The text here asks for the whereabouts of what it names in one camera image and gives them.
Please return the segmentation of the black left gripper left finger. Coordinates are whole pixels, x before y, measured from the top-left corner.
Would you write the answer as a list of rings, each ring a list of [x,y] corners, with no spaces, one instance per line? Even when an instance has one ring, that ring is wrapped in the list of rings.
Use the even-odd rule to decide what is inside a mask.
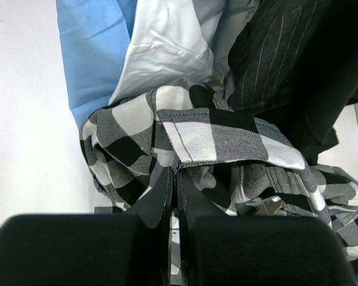
[[[129,210],[24,214],[0,227],[0,285],[168,285],[171,171]]]

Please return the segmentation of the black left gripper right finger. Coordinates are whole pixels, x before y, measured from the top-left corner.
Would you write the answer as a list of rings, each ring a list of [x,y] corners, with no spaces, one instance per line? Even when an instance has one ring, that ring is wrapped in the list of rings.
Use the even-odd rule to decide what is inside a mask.
[[[184,285],[358,285],[358,217],[338,232],[307,217],[223,213],[177,177]]]

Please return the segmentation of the black white checkered shirt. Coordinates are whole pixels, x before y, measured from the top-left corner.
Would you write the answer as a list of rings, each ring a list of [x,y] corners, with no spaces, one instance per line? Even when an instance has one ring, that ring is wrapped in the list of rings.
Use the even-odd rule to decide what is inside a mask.
[[[218,213],[277,203],[276,215],[320,219],[341,240],[358,285],[358,181],[308,164],[275,125],[235,113],[209,86],[178,79],[100,108],[79,137],[96,188],[122,211],[161,208],[152,196],[159,178],[187,173]]]

